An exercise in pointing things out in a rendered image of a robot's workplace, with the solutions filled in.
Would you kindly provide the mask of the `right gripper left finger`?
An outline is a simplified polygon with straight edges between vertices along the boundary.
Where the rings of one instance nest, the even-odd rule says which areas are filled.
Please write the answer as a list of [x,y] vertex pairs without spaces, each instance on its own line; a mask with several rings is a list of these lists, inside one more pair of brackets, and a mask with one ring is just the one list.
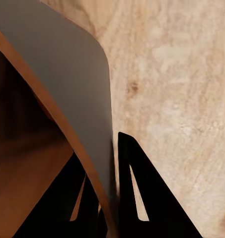
[[[70,221],[84,178],[77,218]],[[98,204],[74,152],[12,238],[97,238]]]

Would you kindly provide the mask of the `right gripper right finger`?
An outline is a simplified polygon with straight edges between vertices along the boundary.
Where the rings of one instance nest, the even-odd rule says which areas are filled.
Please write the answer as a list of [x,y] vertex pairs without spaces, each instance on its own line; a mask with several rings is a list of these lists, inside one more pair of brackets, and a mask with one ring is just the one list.
[[[202,238],[132,136],[118,133],[122,238]],[[138,218],[130,166],[149,221]]]

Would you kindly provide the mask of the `trash can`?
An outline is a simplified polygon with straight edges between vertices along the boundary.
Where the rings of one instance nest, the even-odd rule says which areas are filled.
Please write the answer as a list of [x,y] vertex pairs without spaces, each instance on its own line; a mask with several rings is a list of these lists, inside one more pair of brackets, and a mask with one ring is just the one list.
[[74,152],[103,211],[106,238],[119,238],[106,54],[42,1],[0,0],[0,238],[14,236]]

